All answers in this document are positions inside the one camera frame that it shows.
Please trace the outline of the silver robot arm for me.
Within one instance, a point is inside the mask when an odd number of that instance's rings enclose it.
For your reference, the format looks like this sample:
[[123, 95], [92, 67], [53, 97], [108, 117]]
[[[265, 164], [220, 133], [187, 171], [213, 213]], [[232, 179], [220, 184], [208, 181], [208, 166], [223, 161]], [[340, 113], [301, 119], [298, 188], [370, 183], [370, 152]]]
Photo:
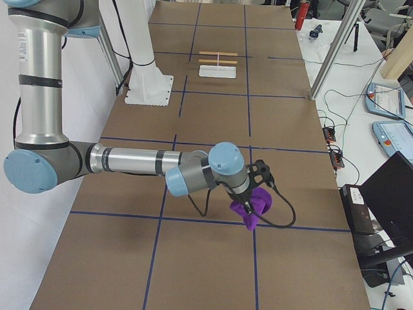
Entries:
[[7, 7], [18, 29], [22, 101], [22, 131], [3, 163], [10, 183], [37, 194], [89, 173], [163, 176], [174, 196], [224, 185], [253, 213], [252, 171], [232, 143], [218, 143], [207, 153], [177, 152], [106, 147], [64, 135], [62, 39], [99, 35], [97, 1], [8, 1]]

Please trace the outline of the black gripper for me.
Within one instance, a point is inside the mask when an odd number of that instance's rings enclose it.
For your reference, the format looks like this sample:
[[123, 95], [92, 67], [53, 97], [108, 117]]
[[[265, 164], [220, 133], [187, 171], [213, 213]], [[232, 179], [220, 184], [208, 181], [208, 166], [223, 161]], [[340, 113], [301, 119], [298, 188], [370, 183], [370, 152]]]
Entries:
[[230, 209], [238, 214], [252, 214], [254, 212], [254, 207], [249, 201], [250, 195], [237, 194], [235, 190], [231, 187], [228, 188], [229, 196], [233, 200], [230, 204]]

